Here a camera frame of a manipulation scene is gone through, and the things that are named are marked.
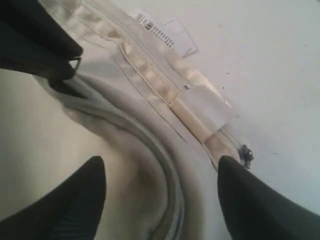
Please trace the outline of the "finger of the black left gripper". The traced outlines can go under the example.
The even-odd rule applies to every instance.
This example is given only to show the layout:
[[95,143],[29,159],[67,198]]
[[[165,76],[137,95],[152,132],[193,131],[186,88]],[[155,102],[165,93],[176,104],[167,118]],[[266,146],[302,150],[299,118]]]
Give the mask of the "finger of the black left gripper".
[[0,68],[35,75],[53,82],[69,80],[75,75],[75,70],[70,65],[51,67],[30,63],[1,62]]
[[83,48],[60,27],[38,0],[2,0],[0,22],[68,63],[81,61]]

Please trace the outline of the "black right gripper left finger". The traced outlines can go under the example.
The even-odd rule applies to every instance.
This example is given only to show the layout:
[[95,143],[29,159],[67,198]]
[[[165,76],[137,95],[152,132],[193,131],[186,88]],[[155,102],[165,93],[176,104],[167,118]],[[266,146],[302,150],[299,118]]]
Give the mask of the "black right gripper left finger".
[[1,220],[2,240],[93,240],[105,204],[105,165],[87,160],[47,195]]

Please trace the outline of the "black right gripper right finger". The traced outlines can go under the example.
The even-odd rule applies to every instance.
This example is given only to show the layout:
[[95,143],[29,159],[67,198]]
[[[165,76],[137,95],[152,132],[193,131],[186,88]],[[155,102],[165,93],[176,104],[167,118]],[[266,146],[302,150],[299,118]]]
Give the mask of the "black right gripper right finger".
[[233,240],[318,240],[320,217],[294,203],[231,156],[218,164],[217,190]]

